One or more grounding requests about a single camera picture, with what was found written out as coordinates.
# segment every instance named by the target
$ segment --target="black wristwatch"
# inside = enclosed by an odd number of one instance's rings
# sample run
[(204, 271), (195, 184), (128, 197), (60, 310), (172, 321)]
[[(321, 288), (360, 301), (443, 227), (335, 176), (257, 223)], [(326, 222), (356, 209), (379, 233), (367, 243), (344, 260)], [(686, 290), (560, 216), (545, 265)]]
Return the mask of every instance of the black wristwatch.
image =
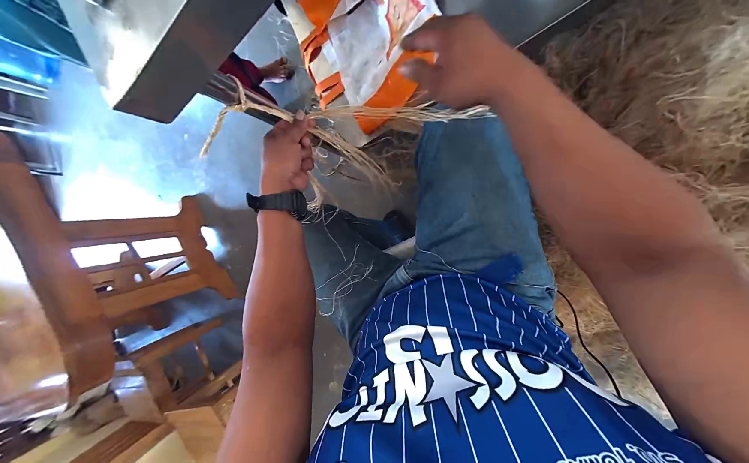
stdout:
[(308, 214), (306, 197), (302, 191), (297, 191), (296, 189), (276, 195), (254, 196), (251, 193), (246, 193), (246, 204), (254, 212), (262, 210), (287, 211), (300, 222)]

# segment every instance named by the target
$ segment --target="bare foot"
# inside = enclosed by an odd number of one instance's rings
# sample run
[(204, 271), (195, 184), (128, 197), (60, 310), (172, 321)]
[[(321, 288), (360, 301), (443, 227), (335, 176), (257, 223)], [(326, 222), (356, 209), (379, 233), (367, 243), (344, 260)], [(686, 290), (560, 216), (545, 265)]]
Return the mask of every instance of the bare foot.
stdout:
[(279, 58), (273, 63), (266, 64), (257, 71), (265, 82), (280, 83), (291, 79), (295, 75), (295, 67), (289, 63), (288, 58)]

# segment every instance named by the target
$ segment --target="blue pinstripe jersey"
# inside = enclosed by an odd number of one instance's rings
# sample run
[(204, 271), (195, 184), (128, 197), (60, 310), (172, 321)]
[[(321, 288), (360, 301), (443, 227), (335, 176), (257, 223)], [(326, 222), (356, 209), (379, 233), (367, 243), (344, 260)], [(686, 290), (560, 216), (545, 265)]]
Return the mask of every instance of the blue pinstripe jersey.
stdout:
[(597, 387), (540, 311), (475, 276), (446, 274), (371, 310), (309, 461), (716, 460)]

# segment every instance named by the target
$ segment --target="concrete floor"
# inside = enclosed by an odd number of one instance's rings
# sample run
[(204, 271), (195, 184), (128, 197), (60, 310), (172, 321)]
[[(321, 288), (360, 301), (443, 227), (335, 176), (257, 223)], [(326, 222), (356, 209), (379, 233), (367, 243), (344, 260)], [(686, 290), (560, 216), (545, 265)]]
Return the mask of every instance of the concrete floor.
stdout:
[[(271, 8), (237, 48), (258, 65), (281, 55), (299, 62), (296, 39), (285, 19)], [(311, 96), (304, 69), (284, 84), (270, 84), (281, 105), (297, 106)], [(58, 133), (63, 176), (53, 179), (54, 200), (63, 220), (91, 220), (177, 213), (185, 195), (200, 195), (214, 229), (207, 238), (220, 263), (245, 290), (256, 247), (255, 214), (245, 194), (257, 194), (262, 136), (270, 126), (245, 114), (230, 114), (209, 155), (198, 153), (221, 104), (196, 96), (171, 124), (111, 111), (88, 69), (63, 63), (62, 76), (49, 93), (49, 130)], [(382, 217), (394, 204), (388, 195), (352, 180), (331, 178), (339, 206), (360, 216)], [(225, 314), (223, 329), (202, 340), (215, 371), (242, 354), (243, 301), (225, 301), (202, 290), (165, 304), (172, 325), (155, 333), (145, 329), (126, 338), (135, 347), (189, 323)], [(181, 354), (182, 358), (192, 352)], [(334, 327), (318, 316), (314, 342), (313, 438), (339, 401), (350, 361), (349, 349)]]

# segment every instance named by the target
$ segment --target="jeans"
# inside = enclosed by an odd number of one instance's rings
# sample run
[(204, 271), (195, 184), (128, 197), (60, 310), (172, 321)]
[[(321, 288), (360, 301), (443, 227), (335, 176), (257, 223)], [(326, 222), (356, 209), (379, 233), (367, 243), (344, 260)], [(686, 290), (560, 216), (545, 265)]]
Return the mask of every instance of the jeans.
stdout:
[(523, 167), (497, 117), (427, 123), (415, 156), (416, 252), (382, 252), (379, 221), (326, 206), (304, 225), (318, 310), (355, 346), (374, 302), (431, 275), (473, 274), (514, 255), (522, 270), (500, 284), (554, 318), (546, 262)]

